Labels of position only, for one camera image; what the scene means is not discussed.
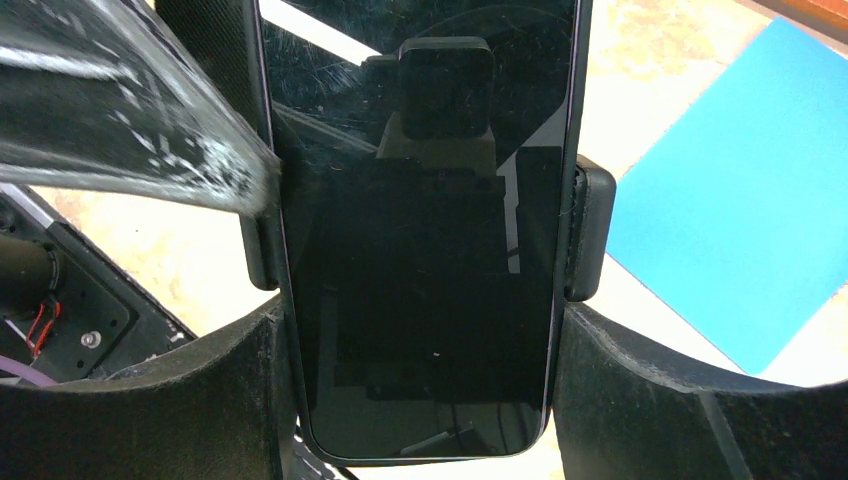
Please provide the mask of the black round-base phone stand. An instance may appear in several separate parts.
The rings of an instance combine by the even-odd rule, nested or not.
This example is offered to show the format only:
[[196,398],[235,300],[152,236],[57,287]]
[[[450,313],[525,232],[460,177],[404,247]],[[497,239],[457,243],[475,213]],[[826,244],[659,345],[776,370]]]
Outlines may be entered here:
[[598,289],[616,184],[579,159],[568,211],[561,154],[518,151],[499,173],[489,157],[388,154],[290,169],[284,216],[292,292],[393,315],[529,309],[560,290]]

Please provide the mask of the orange wooden shelf rack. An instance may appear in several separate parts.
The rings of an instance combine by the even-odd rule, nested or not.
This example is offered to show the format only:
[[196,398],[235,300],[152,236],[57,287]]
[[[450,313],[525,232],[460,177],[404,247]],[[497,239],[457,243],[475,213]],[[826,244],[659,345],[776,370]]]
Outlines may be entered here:
[[756,0],[756,3],[801,23],[847,28],[846,0]]

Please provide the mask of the blue rectangular mat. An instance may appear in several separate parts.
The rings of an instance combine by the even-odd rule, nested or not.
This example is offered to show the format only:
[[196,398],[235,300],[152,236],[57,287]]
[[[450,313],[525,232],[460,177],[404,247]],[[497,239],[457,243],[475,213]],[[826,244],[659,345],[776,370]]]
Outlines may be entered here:
[[772,21],[619,182],[608,254],[748,374],[847,279],[847,61]]

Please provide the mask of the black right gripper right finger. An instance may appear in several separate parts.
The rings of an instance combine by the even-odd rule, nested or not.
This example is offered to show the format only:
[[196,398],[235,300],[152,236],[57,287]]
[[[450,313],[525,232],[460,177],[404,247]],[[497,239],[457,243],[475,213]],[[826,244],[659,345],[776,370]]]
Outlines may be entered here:
[[795,387],[565,308],[554,422],[569,479],[843,479],[847,386]]

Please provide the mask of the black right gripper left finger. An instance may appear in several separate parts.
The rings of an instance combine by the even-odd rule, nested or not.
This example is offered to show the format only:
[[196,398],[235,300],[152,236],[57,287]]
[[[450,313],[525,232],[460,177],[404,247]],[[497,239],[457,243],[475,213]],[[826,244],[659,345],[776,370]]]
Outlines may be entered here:
[[297,403],[273,299],[103,380],[1,389],[5,479],[288,479]]

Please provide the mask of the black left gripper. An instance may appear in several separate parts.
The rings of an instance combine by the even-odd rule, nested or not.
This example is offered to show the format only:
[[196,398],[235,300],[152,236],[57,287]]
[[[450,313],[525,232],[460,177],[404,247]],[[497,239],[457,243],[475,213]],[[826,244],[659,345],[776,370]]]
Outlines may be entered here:
[[[253,216],[275,157],[143,1],[1,5],[1,178]],[[195,334],[26,186],[1,188],[1,353],[105,379]]]

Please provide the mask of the black smartphone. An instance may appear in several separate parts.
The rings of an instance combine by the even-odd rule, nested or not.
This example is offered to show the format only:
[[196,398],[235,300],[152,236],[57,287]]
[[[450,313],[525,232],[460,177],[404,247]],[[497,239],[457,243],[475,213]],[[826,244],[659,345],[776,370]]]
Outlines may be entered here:
[[300,428],[384,466],[543,435],[587,1],[261,1]]

